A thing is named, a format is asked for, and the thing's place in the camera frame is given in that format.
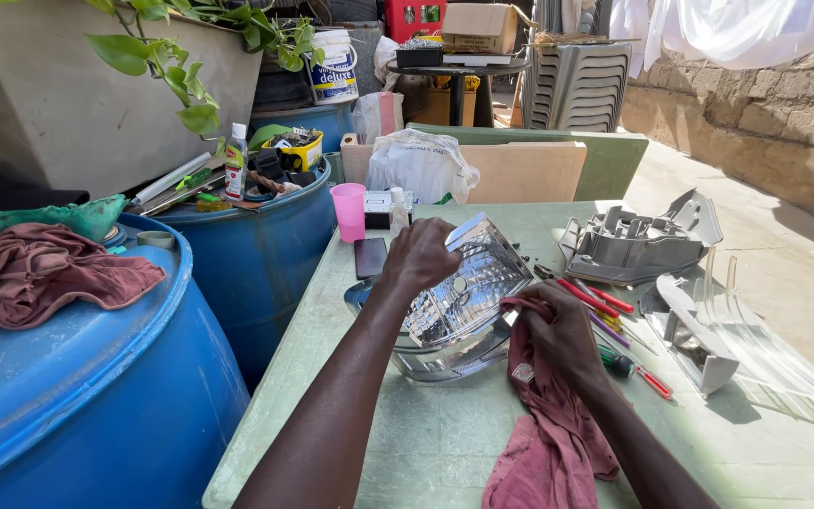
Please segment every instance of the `red crate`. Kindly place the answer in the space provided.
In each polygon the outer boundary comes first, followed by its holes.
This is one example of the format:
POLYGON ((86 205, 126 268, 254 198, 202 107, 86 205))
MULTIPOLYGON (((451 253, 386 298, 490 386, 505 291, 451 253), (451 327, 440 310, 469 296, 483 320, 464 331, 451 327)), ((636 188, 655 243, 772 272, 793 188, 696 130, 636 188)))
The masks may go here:
POLYGON ((441 35, 441 20, 445 19, 445 0, 385 0, 385 21, 388 25, 390 39, 401 44, 415 32, 423 35, 441 35), (439 8, 439 20, 423 21, 423 8, 431 12, 430 7, 439 8), (413 8, 413 23, 407 23, 410 9, 413 8))

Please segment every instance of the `white paint bucket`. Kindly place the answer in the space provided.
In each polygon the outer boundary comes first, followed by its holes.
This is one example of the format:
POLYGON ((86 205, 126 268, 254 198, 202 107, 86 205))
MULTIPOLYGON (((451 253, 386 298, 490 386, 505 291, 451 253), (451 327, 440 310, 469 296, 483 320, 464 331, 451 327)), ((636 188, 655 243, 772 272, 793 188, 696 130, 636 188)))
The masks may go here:
POLYGON ((360 97, 356 89, 356 51, 350 43, 347 30, 329 30, 313 36, 313 47, 322 48, 326 59, 322 64, 311 66, 310 85, 313 102, 317 106, 336 104, 360 97))

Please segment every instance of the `brick wall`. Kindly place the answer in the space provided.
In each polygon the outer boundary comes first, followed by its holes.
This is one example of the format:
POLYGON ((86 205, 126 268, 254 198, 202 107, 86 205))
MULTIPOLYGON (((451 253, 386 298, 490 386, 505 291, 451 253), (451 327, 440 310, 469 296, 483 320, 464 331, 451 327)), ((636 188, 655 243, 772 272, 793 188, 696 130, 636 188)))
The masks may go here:
POLYGON ((627 81, 620 123, 814 214, 814 53, 728 71, 666 50, 627 81))

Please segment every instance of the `red rag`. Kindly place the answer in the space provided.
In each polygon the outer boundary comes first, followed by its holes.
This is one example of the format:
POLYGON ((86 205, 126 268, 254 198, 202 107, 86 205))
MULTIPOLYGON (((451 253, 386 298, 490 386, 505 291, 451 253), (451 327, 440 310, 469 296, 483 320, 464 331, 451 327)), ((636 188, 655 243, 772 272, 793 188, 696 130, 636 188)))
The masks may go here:
MULTIPOLYGON (((503 312, 516 306, 554 320, 544 304, 501 300, 503 312)), ((536 352, 525 321, 514 321, 510 341, 507 377, 532 415, 514 424, 486 482, 482 508, 598 508, 593 477, 614 480, 619 471, 608 440, 580 397, 536 352)))
POLYGON ((164 278, 162 267, 109 254, 67 226, 11 226, 0 233, 0 327, 36 327, 74 299, 123 308, 164 278))

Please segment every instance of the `black phone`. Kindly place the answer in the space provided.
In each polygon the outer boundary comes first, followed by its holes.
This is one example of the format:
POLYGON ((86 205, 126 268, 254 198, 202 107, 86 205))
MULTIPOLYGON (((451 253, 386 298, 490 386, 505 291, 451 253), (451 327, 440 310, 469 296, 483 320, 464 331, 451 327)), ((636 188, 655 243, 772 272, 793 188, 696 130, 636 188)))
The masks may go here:
POLYGON ((381 273, 387 257, 385 239, 377 237, 355 240, 356 278, 364 280, 381 273))

